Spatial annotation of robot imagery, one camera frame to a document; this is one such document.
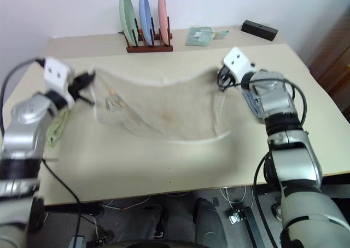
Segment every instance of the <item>plate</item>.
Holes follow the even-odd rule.
[[[142,26],[142,33],[149,45],[152,45],[152,35],[154,34],[152,28],[152,15],[151,9],[149,8],[148,0],[139,0],[138,1],[138,9],[140,13],[140,21]]]
[[[129,45],[136,46],[133,38],[132,30],[134,30],[136,41],[138,41],[138,32],[135,24],[135,11],[133,9],[131,0],[119,0],[119,16],[122,30],[129,42]]]
[[[162,40],[165,44],[169,45],[168,38],[168,15],[166,14],[165,0],[158,0],[158,16],[159,16],[159,27]]]

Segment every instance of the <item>white cloth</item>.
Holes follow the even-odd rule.
[[[208,71],[173,83],[127,79],[95,68],[92,85],[99,122],[123,125],[138,136],[198,141],[229,133],[221,121],[225,93]]]

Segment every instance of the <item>table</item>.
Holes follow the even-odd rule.
[[[200,48],[186,47],[183,31],[172,33],[175,44],[172,53],[126,54],[123,36],[54,39],[43,53],[63,59],[77,72],[99,65],[129,76],[151,80],[165,76],[174,80],[208,67],[219,67],[230,47],[239,45],[257,68],[280,71],[304,91],[308,102],[304,127],[310,132],[323,173],[350,171],[350,125],[281,38],[269,42],[234,29],[234,35],[227,41],[217,40],[220,42]],[[106,39],[114,39],[118,45],[110,46]],[[104,47],[101,42],[106,43],[106,50],[97,50]],[[6,125],[13,105],[38,90],[45,90],[43,71],[33,65],[5,105]],[[298,96],[296,107],[301,115]],[[63,137],[56,148],[46,149],[44,156],[82,201],[252,184],[256,166],[268,150],[265,127],[251,114],[237,90],[227,92],[224,110],[231,128],[229,136],[212,143],[180,145],[149,141],[120,126],[99,124],[92,109],[78,102]],[[40,170],[39,177],[39,195],[44,196],[46,205],[74,202],[45,168]],[[262,174],[258,182],[265,182]]]

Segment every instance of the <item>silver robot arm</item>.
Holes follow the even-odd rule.
[[[31,223],[42,214],[44,203],[36,198],[38,172],[43,157],[46,131],[60,109],[72,108],[79,91],[88,86],[94,74],[74,78],[73,70],[46,58],[44,78],[48,92],[36,94],[11,111],[11,122],[2,144],[0,161],[0,247],[26,246]]]
[[[220,88],[242,83],[243,89],[260,99],[269,146],[264,176],[282,195],[282,247],[348,247],[350,226],[336,204],[320,190],[321,167],[283,76],[257,71],[238,48],[233,48],[223,62],[218,74]]]

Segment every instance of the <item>dish rack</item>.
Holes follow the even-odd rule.
[[[143,37],[142,31],[140,31],[138,29],[137,21],[136,21],[136,18],[135,18],[134,21],[135,21],[137,32],[132,30],[132,36],[133,36],[133,38],[135,40],[136,46],[134,47],[132,45],[129,45],[129,42],[126,39],[125,34],[123,32],[123,35],[124,35],[124,38],[125,38],[126,44],[127,44],[126,51],[128,53],[172,52],[173,51],[173,46],[170,43],[170,39],[173,39],[173,36],[170,33],[169,16],[167,18],[168,18],[168,39],[169,39],[169,45],[167,45],[167,44],[165,44],[163,42],[162,37],[161,37],[161,33],[160,33],[160,28],[158,29],[158,33],[154,33],[155,31],[154,31],[153,18],[151,18],[153,33],[152,33],[151,29],[149,30],[150,34],[151,34],[151,38],[152,38],[152,45],[147,45],[147,43],[146,43],[146,41],[145,41],[145,39]],[[136,41],[136,33],[138,33],[138,39],[139,39],[139,41],[143,42],[143,45],[139,45],[138,41]]]

